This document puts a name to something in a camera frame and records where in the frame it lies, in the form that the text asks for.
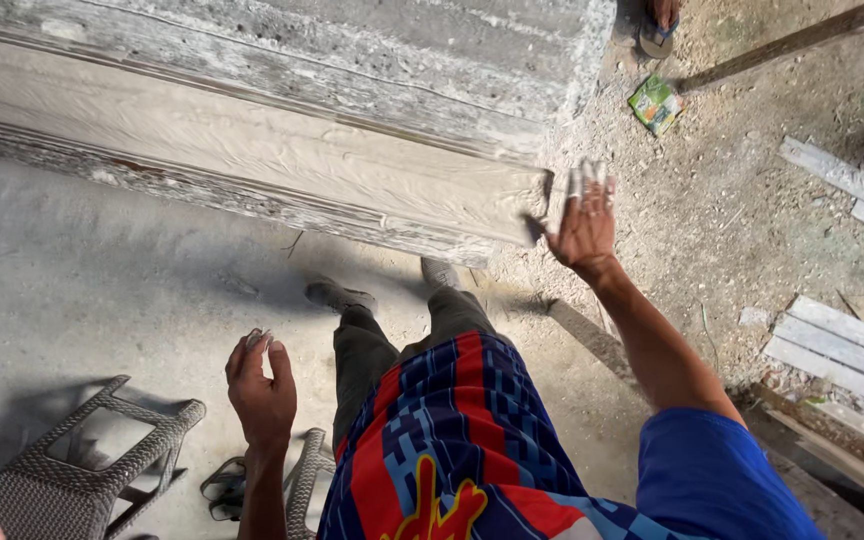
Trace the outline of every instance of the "plastic stool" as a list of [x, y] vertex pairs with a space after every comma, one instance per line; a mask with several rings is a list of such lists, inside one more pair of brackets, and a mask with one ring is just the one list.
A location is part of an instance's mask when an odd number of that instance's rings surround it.
[[[129, 378], [126, 374], [116, 376], [0, 471], [0, 524], [8, 540], [112, 539], [185, 475], [185, 469], [176, 470], [176, 460], [186, 432], [206, 416], [205, 404], [189, 399], [177, 415], [166, 416], [114, 397]], [[56, 441], [99, 408], [119, 412], [154, 429], [100, 471], [47, 455]], [[129, 485], [158, 460], [164, 460], [158, 487], [147, 493]], [[109, 523], [117, 498], [131, 506]]]

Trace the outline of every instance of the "sneaker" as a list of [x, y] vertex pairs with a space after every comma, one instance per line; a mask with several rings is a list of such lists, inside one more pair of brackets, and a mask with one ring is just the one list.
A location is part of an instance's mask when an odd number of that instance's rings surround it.
[[451, 264], [434, 258], [422, 258], [422, 277], [432, 289], [450, 287], [456, 290], [466, 290], [459, 281], [459, 274]]
[[305, 286], [305, 298], [316, 306], [330, 308], [342, 314], [352, 306], [361, 306], [372, 313], [378, 310], [376, 297], [361, 290], [346, 289], [326, 276], [315, 276]]

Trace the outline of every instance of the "jersey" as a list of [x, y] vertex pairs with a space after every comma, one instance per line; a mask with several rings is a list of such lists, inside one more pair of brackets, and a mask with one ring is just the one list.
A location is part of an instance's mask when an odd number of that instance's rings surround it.
[[384, 374], [335, 448], [319, 540], [821, 538], [741, 424], [642, 427], [637, 508], [591, 497], [512, 346], [470, 331]]

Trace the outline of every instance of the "yellow graphic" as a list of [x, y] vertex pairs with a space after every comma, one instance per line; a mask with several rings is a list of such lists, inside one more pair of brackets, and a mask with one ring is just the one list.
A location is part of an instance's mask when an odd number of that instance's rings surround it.
[[[452, 507], [443, 516], [435, 484], [435, 460], [423, 455], [415, 464], [415, 513], [402, 521], [392, 540], [469, 540], [473, 522], [486, 510], [489, 497], [466, 478], [459, 484]], [[383, 534], [380, 540], [390, 540], [389, 535]]]

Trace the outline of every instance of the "dark gray pants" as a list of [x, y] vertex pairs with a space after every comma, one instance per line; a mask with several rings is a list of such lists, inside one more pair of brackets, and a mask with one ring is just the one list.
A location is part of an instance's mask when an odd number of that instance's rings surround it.
[[372, 312], [365, 307], [354, 305], [342, 313], [334, 341], [335, 393], [339, 405], [332, 423], [333, 450], [349, 432], [369, 392], [390, 368], [463, 332], [496, 334], [485, 310], [471, 292], [441, 287], [428, 304], [432, 330], [402, 352], [389, 343]]

